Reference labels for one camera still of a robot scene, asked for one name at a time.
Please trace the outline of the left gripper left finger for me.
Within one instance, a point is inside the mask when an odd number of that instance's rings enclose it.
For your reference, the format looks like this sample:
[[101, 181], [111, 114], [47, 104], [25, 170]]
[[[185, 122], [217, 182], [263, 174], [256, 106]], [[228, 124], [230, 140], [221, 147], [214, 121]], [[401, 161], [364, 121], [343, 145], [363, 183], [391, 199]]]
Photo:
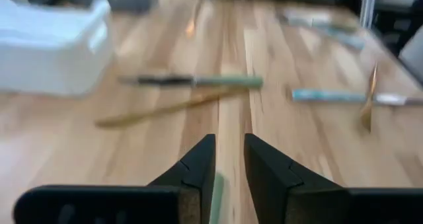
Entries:
[[208, 223], [215, 135], [145, 186], [43, 185], [15, 202], [15, 223]]

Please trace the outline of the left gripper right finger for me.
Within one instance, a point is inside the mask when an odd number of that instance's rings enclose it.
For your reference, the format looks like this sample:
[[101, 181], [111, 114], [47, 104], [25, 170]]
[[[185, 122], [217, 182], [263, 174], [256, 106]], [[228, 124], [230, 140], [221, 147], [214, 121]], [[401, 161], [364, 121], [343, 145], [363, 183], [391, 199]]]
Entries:
[[259, 223], [421, 223], [422, 189], [343, 187], [252, 133], [245, 170]]

